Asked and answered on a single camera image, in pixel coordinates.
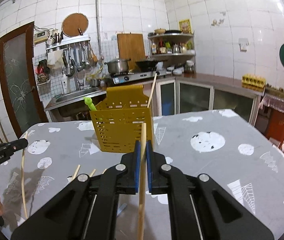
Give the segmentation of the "kitchen counter cabinets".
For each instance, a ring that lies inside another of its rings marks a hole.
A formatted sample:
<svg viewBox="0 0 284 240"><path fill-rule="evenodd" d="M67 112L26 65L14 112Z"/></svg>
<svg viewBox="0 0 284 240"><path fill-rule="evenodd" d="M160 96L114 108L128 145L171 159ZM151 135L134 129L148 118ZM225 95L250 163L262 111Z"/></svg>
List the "kitchen counter cabinets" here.
<svg viewBox="0 0 284 240"><path fill-rule="evenodd" d="M232 109L254 125L263 94L244 87L237 79L207 74L167 74L156 81L151 109L154 116Z"/></svg>

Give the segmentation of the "dark glass door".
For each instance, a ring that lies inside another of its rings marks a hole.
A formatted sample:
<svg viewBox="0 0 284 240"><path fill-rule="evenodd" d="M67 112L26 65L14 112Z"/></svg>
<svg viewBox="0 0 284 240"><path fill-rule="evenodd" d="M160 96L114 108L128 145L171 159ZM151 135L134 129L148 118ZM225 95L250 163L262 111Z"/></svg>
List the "dark glass door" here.
<svg viewBox="0 0 284 240"><path fill-rule="evenodd" d="M6 111L19 138L34 124L47 122L33 65L34 22L0 37L0 84Z"/></svg>

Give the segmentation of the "steel sink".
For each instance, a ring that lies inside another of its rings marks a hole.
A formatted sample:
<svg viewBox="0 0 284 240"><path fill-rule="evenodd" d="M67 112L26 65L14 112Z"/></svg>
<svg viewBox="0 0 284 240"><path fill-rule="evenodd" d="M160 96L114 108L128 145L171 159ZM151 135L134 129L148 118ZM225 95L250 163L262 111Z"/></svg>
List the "steel sink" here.
<svg viewBox="0 0 284 240"><path fill-rule="evenodd" d="M99 87L89 87L68 94L58 95L50 100L45 107L45 111L58 111L63 118L89 111L88 106L84 102L84 97L91 98L93 104L97 105L98 102L101 102L106 97L106 91Z"/></svg>

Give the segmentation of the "white soap bottle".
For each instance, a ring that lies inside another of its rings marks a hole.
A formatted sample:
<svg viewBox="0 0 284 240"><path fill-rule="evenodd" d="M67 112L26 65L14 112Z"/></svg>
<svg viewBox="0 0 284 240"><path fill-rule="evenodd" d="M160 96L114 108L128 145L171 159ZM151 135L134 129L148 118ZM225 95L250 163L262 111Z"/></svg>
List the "white soap bottle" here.
<svg viewBox="0 0 284 240"><path fill-rule="evenodd" d="M62 83L62 88L63 88L64 94L67 94L68 91L69 91L69 89L68 89L68 77L62 77L61 83Z"/></svg>

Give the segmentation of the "white cloth on rack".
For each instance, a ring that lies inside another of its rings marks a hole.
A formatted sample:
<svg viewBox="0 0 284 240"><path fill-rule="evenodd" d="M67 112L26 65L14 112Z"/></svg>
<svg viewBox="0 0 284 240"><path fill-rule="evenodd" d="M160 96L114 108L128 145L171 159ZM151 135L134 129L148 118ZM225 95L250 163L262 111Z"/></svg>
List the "white cloth on rack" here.
<svg viewBox="0 0 284 240"><path fill-rule="evenodd" d="M59 69L64 66L63 50L51 51L48 53L47 65L50 69Z"/></svg>

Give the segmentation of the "yellow perforated utensil holder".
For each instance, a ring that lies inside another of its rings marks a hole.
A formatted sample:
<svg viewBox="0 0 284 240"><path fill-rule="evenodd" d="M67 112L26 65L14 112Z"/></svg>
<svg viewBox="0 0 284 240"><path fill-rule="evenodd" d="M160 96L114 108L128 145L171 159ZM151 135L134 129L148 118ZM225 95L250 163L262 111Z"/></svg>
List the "yellow perforated utensil holder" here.
<svg viewBox="0 0 284 240"><path fill-rule="evenodd" d="M100 149L103 152L130 153L141 139L141 126L146 124L146 138L153 141L152 110L143 85L109 87L106 98L90 111Z"/></svg>

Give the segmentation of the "steel faucet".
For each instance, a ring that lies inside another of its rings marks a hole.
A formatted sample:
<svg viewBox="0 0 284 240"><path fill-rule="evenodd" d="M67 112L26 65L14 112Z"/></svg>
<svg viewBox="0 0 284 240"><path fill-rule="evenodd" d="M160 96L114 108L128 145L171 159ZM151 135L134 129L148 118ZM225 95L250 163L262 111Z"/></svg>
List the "steel faucet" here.
<svg viewBox="0 0 284 240"><path fill-rule="evenodd" d="M75 80L75 88L76 90L80 90L80 85L79 85L79 79L77 76L77 70L76 70L76 65L73 59L69 59L68 60L68 64L67 64L67 76L68 77L72 77L74 76L74 80Z"/></svg>

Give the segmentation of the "gas stove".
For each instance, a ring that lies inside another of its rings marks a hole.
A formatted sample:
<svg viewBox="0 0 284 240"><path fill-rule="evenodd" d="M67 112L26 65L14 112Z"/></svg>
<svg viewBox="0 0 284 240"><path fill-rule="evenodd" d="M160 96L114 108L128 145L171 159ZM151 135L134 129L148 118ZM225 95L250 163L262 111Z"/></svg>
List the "gas stove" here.
<svg viewBox="0 0 284 240"><path fill-rule="evenodd" d="M124 83L135 82L139 80L145 79L153 79L154 76L166 76L166 70L155 70L150 72L140 72L140 73L120 73L120 74L112 74L104 77L104 82L107 86L116 86Z"/></svg>

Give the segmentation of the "chopstick standing in holder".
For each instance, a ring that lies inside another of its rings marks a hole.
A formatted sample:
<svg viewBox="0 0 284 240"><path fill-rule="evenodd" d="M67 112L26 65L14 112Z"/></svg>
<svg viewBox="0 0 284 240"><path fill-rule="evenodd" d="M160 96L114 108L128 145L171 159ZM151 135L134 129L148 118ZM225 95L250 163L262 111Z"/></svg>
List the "chopstick standing in holder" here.
<svg viewBox="0 0 284 240"><path fill-rule="evenodd" d="M148 103L147 103L147 108L150 108L150 105L151 105L151 101L152 101L152 98L153 98L153 92L154 92L154 88L155 88L155 85L156 85L157 75L158 75L157 72L155 72L152 87L151 87L151 92L150 92L150 96L149 96L149 100L148 100Z"/></svg>

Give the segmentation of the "round wooden board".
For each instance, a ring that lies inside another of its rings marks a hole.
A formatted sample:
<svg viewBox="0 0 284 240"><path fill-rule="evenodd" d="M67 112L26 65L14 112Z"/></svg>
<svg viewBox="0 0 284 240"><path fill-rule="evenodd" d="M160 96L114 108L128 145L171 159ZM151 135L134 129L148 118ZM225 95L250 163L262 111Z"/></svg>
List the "round wooden board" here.
<svg viewBox="0 0 284 240"><path fill-rule="evenodd" d="M62 32L67 37L83 35L88 28L88 19L84 14L73 13L68 15L62 22Z"/></svg>

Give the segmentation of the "steel cooking pot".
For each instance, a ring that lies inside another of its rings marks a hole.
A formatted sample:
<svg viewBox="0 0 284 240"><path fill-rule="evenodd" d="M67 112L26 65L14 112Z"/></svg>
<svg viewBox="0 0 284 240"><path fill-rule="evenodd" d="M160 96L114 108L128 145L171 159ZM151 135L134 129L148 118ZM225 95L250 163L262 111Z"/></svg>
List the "steel cooking pot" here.
<svg viewBox="0 0 284 240"><path fill-rule="evenodd" d="M128 62L130 61L131 59L116 58L109 62L106 62L105 64L107 65L109 74L114 75L114 74L122 74L128 72L129 71Z"/></svg>

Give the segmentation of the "yellow egg carton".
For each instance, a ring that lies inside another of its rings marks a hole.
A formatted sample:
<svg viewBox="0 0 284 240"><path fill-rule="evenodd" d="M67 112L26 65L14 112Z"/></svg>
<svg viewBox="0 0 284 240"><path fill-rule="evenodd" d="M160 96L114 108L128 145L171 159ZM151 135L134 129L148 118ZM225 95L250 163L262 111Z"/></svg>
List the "yellow egg carton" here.
<svg viewBox="0 0 284 240"><path fill-rule="evenodd" d="M266 82L266 79L261 76L256 76L252 74L244 74L242 76L242 84L254 86L257 88L264 88L267 82Z"/></svg>

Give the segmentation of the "black wok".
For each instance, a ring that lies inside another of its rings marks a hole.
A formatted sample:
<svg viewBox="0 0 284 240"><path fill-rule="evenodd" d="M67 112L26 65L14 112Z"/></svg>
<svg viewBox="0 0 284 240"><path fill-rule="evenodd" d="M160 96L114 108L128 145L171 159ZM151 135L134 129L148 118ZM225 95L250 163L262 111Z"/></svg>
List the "black wok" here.
<svg viewBox="0 0 284 240"><path fill-rule="evenodd" d="M144 59L141 61L135 61L135 64L138 66L141 72L152 72L156 71L157 64L159 62L165 62L166 60L153 60L153 59Z"/></svg>

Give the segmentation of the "rectangular wooden cutting board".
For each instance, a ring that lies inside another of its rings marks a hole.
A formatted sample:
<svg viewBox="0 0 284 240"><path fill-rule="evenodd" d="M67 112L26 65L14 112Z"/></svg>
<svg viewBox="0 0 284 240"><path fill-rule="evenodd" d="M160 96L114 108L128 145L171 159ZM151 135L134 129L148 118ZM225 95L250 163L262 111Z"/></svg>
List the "rectangular wooden cutting board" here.
<svg viewBox="0 0 284 240"><path fill-rule="evenodd" d="M128 67L130 72L140 72L136 62L146 57L142 34L118 34L118 51L121 59L130 59Z"/></svg>

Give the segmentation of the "corner metal shelf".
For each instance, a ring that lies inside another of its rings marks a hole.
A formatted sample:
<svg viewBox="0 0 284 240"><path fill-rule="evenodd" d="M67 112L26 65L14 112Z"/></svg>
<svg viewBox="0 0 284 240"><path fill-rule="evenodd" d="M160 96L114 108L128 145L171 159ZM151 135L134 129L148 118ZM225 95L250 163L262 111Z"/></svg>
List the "corner metal shelf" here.
<svg viewBox="0 0 284 240"><path fill-rule="evenodd" d="M156 29L147 36L149 58L163 63L163 68L190 68L196 71L196 52L194 34L180 30Z"/></svg>

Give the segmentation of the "wall utensil rack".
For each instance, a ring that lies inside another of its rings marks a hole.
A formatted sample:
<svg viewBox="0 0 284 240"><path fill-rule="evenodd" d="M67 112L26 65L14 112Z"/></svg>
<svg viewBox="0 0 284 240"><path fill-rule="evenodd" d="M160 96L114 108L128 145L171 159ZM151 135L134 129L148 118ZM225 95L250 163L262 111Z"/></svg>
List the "wall utensil rack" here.
<svg viewBox="0 0 284 240"><path fill-rule="evenodd" d="M76 70L82 72L89 70L98 64L98 57L95 55L89 35L79 35L76 37L65 38L60 42L47 44L47 59L48 53L56 50L63 50L64 66L61 68L67 75L67 64L69 59L73 59L76 65Z"/></svg>

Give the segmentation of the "white wall socket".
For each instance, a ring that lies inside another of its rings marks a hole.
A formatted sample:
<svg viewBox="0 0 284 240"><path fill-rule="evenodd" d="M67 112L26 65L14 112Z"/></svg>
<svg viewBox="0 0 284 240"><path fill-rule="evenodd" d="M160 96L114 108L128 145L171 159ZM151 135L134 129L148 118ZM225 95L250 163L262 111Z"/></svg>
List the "white wall socket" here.
<svg viewBox="0 0 284 240"><path fill-rule="evenodd" d="M246 52L249 46L249 40L247 38L239 38L238 45L241 52Z"/></svg>

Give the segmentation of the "yellow wall poster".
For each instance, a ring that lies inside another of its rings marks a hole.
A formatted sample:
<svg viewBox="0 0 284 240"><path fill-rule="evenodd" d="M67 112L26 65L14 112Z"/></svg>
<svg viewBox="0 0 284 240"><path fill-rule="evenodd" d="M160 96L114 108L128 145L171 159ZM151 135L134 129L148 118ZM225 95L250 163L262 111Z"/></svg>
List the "yellow wall poster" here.
<svg viewBox="0 0 284 240"><path fill-rule="evenodd" d="M192 26L190 19L181 20L178 22L179 30L183 34L192 34Z"/></svg>

